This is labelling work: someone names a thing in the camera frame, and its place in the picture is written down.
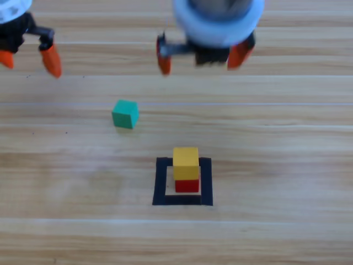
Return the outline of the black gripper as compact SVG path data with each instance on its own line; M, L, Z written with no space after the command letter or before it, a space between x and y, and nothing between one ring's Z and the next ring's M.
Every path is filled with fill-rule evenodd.
M243 42L232 46L231 49L215 48L198 45L192 42L167 43L165 34L157 36L156 55L158 67L162 75L171 72L172 56L194 55L195 65L224 65L227 60L227 69L234 70L241 67L255 47L255 32L253 31Z
M49 74L55 78L62 75L61 59L54 43L54 30L38 26L30 12L25 12L11 22L1 24L0 62L9 69L13 69L13 54L24 43L24 34L39 36L39 51L42 62Z

